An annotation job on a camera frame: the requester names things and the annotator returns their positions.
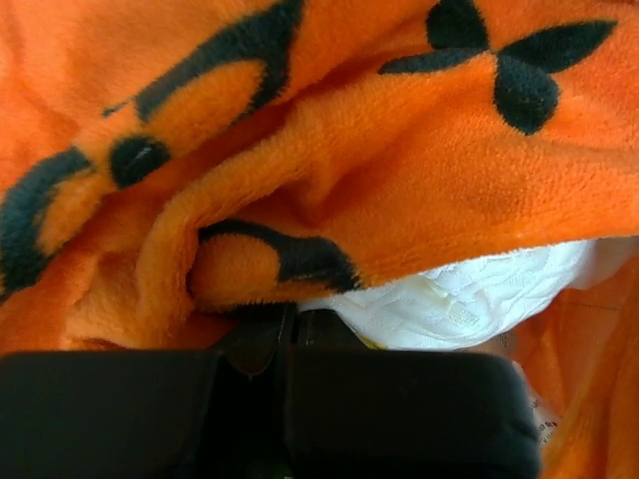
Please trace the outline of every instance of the orange fleece fabric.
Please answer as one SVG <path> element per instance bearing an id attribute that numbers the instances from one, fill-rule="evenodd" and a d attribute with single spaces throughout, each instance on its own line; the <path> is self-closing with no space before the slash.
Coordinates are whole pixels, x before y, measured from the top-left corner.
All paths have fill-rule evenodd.
<path id="1" fill-rule="evenodd" d="M 1 351 L 202 346 L 238 304 L 639 234 L 632 1 L 0 10 Z"/>

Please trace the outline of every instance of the black dot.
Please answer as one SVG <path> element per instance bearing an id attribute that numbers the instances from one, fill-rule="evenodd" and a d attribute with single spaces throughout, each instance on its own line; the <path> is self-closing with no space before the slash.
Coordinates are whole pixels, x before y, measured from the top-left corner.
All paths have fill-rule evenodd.
<path id="1" fill-rule="evenodd" d="M 170 158 L 169 150 L 150 137 L 135 136 L 116 143 L 111 152 L 111 174 L 119 188 L 140 182 Z"/>

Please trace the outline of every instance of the white textured fabric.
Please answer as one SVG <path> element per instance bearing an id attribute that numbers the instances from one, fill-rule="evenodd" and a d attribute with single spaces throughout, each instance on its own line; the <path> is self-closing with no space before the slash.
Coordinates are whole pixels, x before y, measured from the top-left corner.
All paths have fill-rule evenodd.
<path id="1" fill-rule="evenodd" d="M 301 310 L 333 309 L 354 332 L 393 349 L 471 347 L 546 308 L 592 270 L 596 244 L 572 241 L 469 259 Z"/>

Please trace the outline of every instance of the blanket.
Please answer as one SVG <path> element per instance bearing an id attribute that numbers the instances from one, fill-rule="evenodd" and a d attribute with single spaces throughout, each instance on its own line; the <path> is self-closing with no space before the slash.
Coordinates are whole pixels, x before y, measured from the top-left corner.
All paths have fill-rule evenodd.
<path id="1" fill-rule="evenodd" d="M 639 234 L 634 1 L 0 9 L 1 351 L 198 347 L 239 304 Z"/>

